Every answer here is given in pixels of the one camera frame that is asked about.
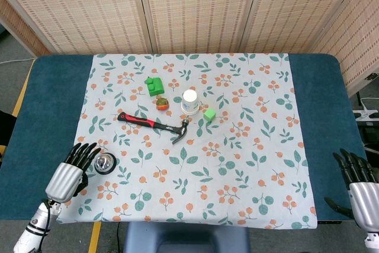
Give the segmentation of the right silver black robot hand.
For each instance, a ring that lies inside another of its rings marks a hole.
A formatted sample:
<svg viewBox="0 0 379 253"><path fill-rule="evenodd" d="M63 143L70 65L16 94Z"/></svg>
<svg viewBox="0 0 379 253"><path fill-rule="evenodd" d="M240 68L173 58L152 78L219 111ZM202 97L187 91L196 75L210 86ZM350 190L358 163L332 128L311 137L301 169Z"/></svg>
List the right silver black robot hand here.
<svg viewBox="0 0 379 253"><path fill-rule="evenodd" d="M356 221L367 232L378 231L378 179L369 162L355 153L340 150L332 153L339 164L351 207L342 207L330 197L325 197L326 204L335 212Z"/></svg>

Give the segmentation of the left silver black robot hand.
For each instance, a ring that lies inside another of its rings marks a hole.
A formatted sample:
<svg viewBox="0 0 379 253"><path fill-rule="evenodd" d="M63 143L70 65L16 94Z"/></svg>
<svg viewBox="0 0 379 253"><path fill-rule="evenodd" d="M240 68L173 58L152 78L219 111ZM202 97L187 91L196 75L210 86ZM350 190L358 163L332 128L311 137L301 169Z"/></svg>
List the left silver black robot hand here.
<svg viewBox="0 0 379 253"><path fill-rule="evenodd" d="M52 203L64 204L85 189L88 186L86 171L100 151L96 142L73 146L46 187L48 199Z"/></svg>

